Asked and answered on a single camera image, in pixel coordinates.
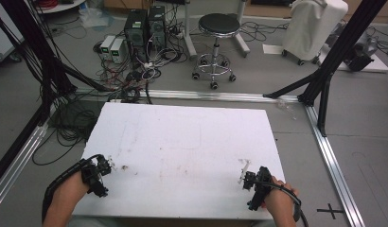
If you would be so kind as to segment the black computer tower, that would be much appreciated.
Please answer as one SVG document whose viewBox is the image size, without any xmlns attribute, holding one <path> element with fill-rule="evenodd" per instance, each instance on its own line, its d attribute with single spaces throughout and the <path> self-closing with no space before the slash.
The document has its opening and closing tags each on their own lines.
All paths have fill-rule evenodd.
<svg viewBox="0 0 388 227">
<path fill-rule="evenodd" d="M 135 61 L 146 62 L 146 44 L 148 41 L 148 20 L 145 9 L 131 9 L 124 25 L 124 33 L 130 53 Z"/>
<path fill-rule="evenodd" d="M 165 48 L 166 44 L 166 9 L 164 6 L 151 6 L 149 10 L 149 26 L 152 45 L 158 49 Z"/>
</svg>

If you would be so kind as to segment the aluminium floor rail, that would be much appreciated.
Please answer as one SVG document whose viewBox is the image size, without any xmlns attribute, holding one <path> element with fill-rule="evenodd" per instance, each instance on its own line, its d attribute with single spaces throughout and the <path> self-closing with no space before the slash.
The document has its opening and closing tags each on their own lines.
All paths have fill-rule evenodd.
<svg viewBox="0 0 388 227">
<path fill-rule="evenodd" d="M 37 126 L 27 136 L 26 141 L 22 143 L 22 146 L 16 149 L 17 154 L 15 159 L 10 163 L 4 175 L 0 178 L 0 205 L 22 173 L 33 152 L 41 144 L 47 131 L 47 124 Z"/>
<path fill-rule="evenodd" d="M 335 156 L 334 150 L 329 143 L 326 136 L 323 136 L 317 127 L 317 113 L 313 107 L 306 107 L 305 111 L 308 115 L 311 128 L 318 143 L 319 149 L 322 153 L 323 160 L 326 164 L 327 171 L 334 184 L 339 200 L 344 209 L 345 216 L 349 222 L 350 227 L 366 227 L 362 219 L 352 193 L 347 185 L 344 174 Z"/>
<path fill-rule="evenodd" d="M 153 90 L 149 89 L 140 92 L 141 97 L 150 95 L 150 99 L 185 99 L 200 101 L 221 101 L 221 102 L 246 102 L 246 103 L 298 103 L 296 96 L 281 96 L 278 98 L 265 97 L 260 94 L 240 94 L 240 93 L 221 93 L 221 92 L 194 92 L 194 91 L 172 91 L 172 90 Z"/>
</svg>

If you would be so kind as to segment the clear plastic bag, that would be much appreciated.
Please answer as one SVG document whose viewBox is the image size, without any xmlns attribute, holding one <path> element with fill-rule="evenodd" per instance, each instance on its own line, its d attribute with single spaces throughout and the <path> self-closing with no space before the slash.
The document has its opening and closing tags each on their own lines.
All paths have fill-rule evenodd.
<svg viewBox="0 0 388 227">
<path fill-rule="evenodd" d="M 102 9 L 92 9 L 88 8 L 86 5 L 80 6 L 79 18 L 81 25 L 85 28 L 107 27 L 110 26 L 113 21 L 113 18 L 106 14 Z"/>
</svg>

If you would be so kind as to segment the person's right hand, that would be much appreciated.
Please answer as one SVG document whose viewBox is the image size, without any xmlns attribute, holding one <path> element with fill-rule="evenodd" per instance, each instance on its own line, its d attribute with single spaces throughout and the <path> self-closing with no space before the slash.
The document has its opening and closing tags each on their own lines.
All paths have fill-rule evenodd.
<svg viewBox="0 0 388 227">
<path fill-rule="evenodd" d="M 299 194 L 296 188 L 293 188 L 289 183 L 284 183 L 272 176 L 272 181 L 279 186 L 287 188 L 295 196 Z M 270 214 L 276 217 L 293 217 L 293 199 L 280 189 L 272 189 L 269 195 L 264 200 L 266 209 Z"/>
</svg>

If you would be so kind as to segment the person's left hand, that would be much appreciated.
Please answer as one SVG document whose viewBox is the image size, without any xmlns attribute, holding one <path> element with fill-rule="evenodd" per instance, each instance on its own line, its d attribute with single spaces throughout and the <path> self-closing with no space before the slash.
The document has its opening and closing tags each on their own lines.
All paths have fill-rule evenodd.
<svg viewBox="0 0 388 227">
<path fill-rule="evenodd" d="M 88 189 L 89 186 L 82 180 L 82 174 L 79 171 L 57 188 L 53 201 L 60 206 L 74 207 L 88 192 Z"/>
</svg>

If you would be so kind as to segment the black round stool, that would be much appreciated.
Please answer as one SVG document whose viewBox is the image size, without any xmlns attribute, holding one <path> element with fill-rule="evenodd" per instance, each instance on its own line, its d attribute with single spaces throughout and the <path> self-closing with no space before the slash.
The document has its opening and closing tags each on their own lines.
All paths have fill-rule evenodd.
<svg viewBox="0 0 388 227">
<path fill-rule="evenodd" d="M 240 31 L 239 21 L 227 14 L 211 13 L 200 18 L 198 28 L 204 35 L 214 37 L 215 42 L 211 53 L 202 54 L 196 61 L 192 72 L 193 79 L 199 79 L 201 75 L 211 78 L 210 88 L 216 90 L 219 85 L 215 81 L 216 76 L 229 75 L 231 82 L 237 79 L 231 69 L 230 60 L 222 55 L 220 49 L 220 39 L 232 38 Z"/>
</svg>

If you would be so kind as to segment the white table leg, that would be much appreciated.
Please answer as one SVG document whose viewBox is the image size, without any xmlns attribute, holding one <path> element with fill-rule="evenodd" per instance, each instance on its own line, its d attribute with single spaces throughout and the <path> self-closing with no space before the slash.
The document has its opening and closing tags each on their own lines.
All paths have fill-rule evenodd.
<svg viewBox="0 0 388 227">
<path fill-rule="evenodd" d="M 194 60 L 197 57 L 197 51 L 195 49 L 194 43 L 192 42 L 191 36 L 190 36 L 190 0 L 184 0 L 185 3 L 185 17 L 184 17 L 184 40 L 186 49 L 188 52 L 188 57 L 191 60 Z"/>
<path fill-rule="evenodd" d="M 239 23 L 241 23 L 242 21 L 246 2 L 247 0 L 238 0 L 237 20 Z M 247 43 L 245 43 L 240 33 L 235 36 L 235 40 L 238 44 L 238 48 L 241 51 L 242 56 L 246 58 L 247 55 L 250 53 L 250 48 L 248 47 Z"/>
</svg>

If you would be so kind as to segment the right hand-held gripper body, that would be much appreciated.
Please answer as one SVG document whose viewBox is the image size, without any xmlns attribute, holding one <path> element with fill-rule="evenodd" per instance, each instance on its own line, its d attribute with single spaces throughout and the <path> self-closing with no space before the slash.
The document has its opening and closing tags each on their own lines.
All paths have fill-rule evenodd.
<svg viewBox="0 0 388 227">
<path fill-rule="evenodd" d="M 256 211 L 261 206 L 266 196 L 271 192 L 271 188 L 269 187 L 271 181 L 272 175 L 270 170 L 265 166 L 261 166 L 257 173 L 251 171 L 245 173 L 243 188 L 246 190 L 253 188 L 255 190 L 252 199 L 247 202 L 249 210 Z"/>
</svg>

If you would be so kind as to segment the white covered machine on castors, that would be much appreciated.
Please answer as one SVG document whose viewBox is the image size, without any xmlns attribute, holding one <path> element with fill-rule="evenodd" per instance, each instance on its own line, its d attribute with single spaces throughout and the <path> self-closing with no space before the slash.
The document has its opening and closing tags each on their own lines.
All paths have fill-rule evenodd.
<svg viewBox="0 0 388 227">
<path fill-rule="evenodd" d="M 313 61 L 347 11 L 344 0 L 295 0 L 282 43 L 282 55 L 292 54 L 299 65 Z"/>
</svg>

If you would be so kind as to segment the round white table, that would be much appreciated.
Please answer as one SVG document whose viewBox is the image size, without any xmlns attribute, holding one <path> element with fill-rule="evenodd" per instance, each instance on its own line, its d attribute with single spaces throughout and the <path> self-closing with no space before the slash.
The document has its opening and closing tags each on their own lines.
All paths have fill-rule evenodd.
<svg viewBox="0 0 388 227">
<path fill-rule="evenodd" d="M 84 4 L 86 0 L 73 0 L 72 3 L 57 3 L 54 4 L 55 0 L 47 0 L 48 3 L 46 6 L 36 6 L 35 9 L 38 10 L 40 14 L 55 13 L 61 12 L 69 9 L 79 7 L 81 4 Z"/>
</svg>

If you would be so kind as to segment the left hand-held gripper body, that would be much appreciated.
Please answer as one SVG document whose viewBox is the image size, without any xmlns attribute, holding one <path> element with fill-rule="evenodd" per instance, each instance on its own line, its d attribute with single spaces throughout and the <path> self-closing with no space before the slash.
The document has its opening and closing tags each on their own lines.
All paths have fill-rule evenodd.
<svg viewBox="0 0 388 227">
<path fill-rule="evenodd" d="M 104 186 L 102 177 L 110 174 L 112 168 L 102 154 L 84 160 L 80 171 L 82 181 L 89 185 L 88 193 L 94 193 L 100 198 L 108 195 L 109 189 Z"/>
</svg>

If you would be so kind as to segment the white power supply box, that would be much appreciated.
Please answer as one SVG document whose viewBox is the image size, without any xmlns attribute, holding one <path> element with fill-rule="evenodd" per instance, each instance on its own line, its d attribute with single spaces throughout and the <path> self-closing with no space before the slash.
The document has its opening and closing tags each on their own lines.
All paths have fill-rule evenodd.
<svg viewBox="0 0 388 227">
<path fill-rule="evenodd" d="M 115 40 L 115 35 L 109 35 L 105 38 L 105 40 L 100 45 L 100 57 L 105 61 L 110 61 L 112 59 L 111 47 Z"/>
<path fill-rule="evenodd" d="M 116 38 L 111 47 L 111 55 L 114 63 L 122 63 L 125 59 L 124 41 Z"/>
</svg>

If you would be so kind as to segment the black device on white board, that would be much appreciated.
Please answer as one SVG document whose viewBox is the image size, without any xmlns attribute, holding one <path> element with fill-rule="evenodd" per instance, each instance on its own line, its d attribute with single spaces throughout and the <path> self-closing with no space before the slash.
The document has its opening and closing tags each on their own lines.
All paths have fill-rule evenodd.
<svg viewBox="0 0 388 227">
<path fill-rule="evenodd" d="M 373 61 L 372 55 L 377 50 L 378 40 L 363 32 L 344 58 L 344 63 L 352 72 L 359 72 Z"/>
</svg>

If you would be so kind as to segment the white flat board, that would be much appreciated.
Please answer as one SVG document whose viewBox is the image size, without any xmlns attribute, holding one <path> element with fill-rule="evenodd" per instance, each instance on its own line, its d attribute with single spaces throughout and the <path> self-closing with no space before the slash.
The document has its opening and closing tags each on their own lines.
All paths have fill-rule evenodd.
<svg viewBox="0 0 388 227">
<path fill-rule="evenodd" d="M 371 73 L 386 73 L 388 72 L 388 67 L 379 59 L 377 55 L 372 56 L 372 62 L 370 62 L 368 65 L 366 65 L 362 72 L 371 72 Z M 338 67 L 341 71 L 348 71 L 350 72 L 350 68 L 342 62 L 340 66 Z"/>
</svg>

